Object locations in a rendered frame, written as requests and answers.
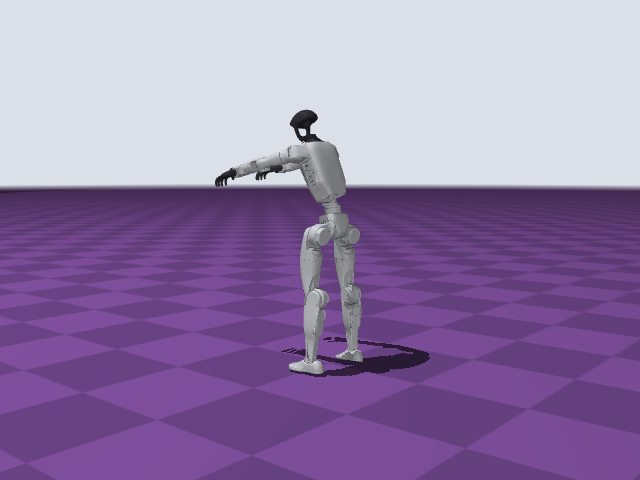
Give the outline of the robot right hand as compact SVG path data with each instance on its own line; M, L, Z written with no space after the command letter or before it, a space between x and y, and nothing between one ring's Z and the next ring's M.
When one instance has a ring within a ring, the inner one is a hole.
M269 172L274 172L274 171L275 171L275 173L279 173L278 171L282 171L283 167L282 167L282 165L279 165L279 166L272 166L270 169L271 169L270 171L263 172L263 173L260 173L260 172L258 171L258 173L256 174L256 180L258 179L258 181L259 181L259 177L260 177L260 179L262 180L262 176L263 176L263 175L264 175L264 179L266 179L266 175L267 175Z

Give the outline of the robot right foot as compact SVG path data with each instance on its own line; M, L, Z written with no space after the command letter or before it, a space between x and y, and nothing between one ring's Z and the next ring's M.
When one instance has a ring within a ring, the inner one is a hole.
M348 352L346 350L343 353L336 355L335 357L343 360L363 362L362 352L360 350L356 350L355 348L352 352Z

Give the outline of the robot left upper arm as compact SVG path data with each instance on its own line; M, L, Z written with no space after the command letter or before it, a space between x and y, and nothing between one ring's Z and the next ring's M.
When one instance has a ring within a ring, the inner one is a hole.
M287 163L298 164L308 158L308 149L300 145L291 145L285 150L274 153L267 158L255 161L260 173L270 171L272 166L279 166Z

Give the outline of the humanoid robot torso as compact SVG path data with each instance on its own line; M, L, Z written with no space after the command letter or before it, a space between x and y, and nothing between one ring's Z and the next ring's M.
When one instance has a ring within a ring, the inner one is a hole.
M345 238L350 231L347 213L342 213L336 199L346 194L345 177L335 147L330 142L304 142L308 158L299 164L310 193L322 203L324 215L319 223L328 223L330 239ZM329 202L329 203L324 203Z

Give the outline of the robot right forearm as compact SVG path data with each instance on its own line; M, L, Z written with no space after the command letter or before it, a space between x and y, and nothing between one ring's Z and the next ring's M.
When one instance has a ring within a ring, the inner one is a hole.
M299 164L287 163L282 165L282 171L278 171L279 173L286 173L287 171L294 171L300 169Z

